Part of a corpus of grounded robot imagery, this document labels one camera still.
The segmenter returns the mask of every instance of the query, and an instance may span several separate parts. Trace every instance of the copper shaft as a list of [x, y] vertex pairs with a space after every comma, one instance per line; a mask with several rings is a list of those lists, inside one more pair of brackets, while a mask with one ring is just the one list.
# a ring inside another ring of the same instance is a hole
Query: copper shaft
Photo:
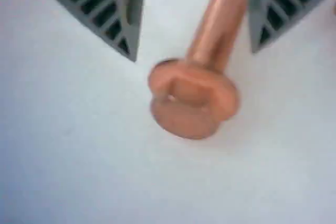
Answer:
[[244, 15], [246, 0], [210, 0], [187, 61], [223, 71]]
[[210, 0], [186, 59], [157, 64], [150, 76], [151, 112], [175, 135], [202, 139], [239, 108], [239, 94], [225, 75], [246, 0]]

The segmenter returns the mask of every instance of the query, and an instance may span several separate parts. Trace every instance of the white surface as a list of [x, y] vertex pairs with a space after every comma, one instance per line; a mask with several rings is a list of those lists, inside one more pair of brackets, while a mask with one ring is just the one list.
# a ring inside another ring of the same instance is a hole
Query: white surface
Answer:
[[1, 223], [334, 223], [336, 17], [326, 0], [228, 73], [239, 114], [208, 141], [153, 121], [146, 77], [207, 0], [145, 0], [136, 64], [55, 0], [0, 0]]

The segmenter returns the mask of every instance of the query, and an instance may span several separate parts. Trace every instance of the copper nail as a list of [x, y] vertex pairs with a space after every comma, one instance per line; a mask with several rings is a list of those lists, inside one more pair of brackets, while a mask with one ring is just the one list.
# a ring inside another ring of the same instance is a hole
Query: copper nail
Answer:
[[161, 127], [202, 139], [237, 112], [237, 90], [222, 73], [245, 9], [246, 0], [210, 0], [186, 58], [154, 67], [151, 111]]

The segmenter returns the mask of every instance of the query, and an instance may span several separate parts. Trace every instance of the white table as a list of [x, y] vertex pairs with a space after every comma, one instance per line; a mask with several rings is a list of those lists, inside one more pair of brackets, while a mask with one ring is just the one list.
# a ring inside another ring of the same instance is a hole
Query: white table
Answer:
[[239, 114], [193, 142], [154, 122], [146, 78], [207, 0], [145, 0], [136, 64], [55, 0], [0, 0], [0, 223], [334, 223], [334, 3], [256, 56], [244, 21]]

